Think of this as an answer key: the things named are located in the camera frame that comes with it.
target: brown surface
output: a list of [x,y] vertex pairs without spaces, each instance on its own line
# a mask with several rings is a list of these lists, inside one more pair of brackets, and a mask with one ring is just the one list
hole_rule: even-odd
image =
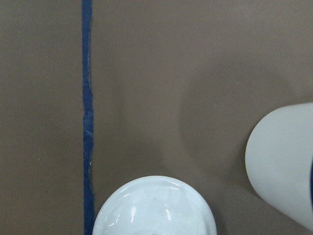
[[96,212],[124,183],[167,175],[219,235],[312,234],[261,200],[244,166],[268,112],[312,101],[312,1],[95,0]]
[[81,5],[0,2],[0,234],[83,234]]

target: glossy white surface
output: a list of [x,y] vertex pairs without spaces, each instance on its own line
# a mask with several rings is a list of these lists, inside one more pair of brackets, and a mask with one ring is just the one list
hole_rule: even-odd
[[256,192],[311,231],[312,160],[313,103],[271,112],[254,128],[246,147],[246,170]]
[[165,176],[133,180],[101,208],[93,235],[216,235],[213,214],[186,183]]

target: round white object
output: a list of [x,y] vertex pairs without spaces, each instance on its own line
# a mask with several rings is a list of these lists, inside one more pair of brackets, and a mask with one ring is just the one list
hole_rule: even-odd
[[311,231],[312,161],[313,103],[271,112],[256,125],[246,147],[246,170],[255,191]]
[[213,214],[188,184],[165,176],[133,180],[102,206],[93,235],[216,235]]

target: white object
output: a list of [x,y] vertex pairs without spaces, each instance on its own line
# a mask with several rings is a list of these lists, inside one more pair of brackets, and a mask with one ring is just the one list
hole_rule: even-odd
[[267,203],[313,231],[313,103],[277,109],[252,131],[246,170]]
[[93,235],[216,235],[213,214],[186,183],[165,176],[133,180],[102,206]]

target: white plate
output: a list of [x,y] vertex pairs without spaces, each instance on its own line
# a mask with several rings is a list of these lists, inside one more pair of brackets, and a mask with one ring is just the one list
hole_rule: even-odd
[[102,206],[93,235],[216,235],[213,214],[186,183],[165,176],[133,180]]

